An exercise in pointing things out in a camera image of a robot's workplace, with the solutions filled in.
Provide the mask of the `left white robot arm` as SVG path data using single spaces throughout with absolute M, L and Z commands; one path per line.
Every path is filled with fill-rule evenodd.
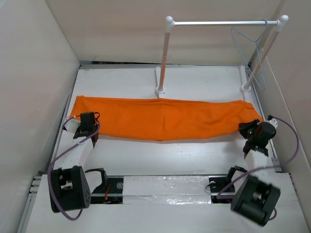
M 65 218 L 75 221 L 91 204 L 91 193 L 108 188 L 106 171 L 101 168 L 85 169 L 86 161 L 99 137 L 100 113 L 86 112 L 65 120 L 62 135 L 68 139 L 69 148 L 57 155 L 47 171 L 51 208 Z

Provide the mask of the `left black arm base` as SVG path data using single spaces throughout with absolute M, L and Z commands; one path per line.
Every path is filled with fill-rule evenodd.
M 122 204 L 124 176 L 108 176 L 103 168 L 85 171 L 91 204 Z

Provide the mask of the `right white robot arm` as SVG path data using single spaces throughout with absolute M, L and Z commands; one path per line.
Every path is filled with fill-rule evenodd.
M 267 166 L 269 140 L 276 135 L 278 122 L 254 120 L 239 124 L 239 133 L 246 139 L 243 147 L 247 171 Z M 225 186 L 236 191 L 231 202 L 231 210 L 248 220 L 265 226 L 280 197 L 280 189 L 266 183 L 260 177 L 267 176 L 267 170 L 257 170 L 244 176 L 233 174 L 225 178 Z

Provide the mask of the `orange trousers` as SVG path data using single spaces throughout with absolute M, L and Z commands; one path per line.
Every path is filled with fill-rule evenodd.
M 71 116 L 100 113 L 100 134 L 135 140 L 208 139 L 234 133 L 240 123 L 262 120 L 246 101 L 120 99 L 77 96 Z

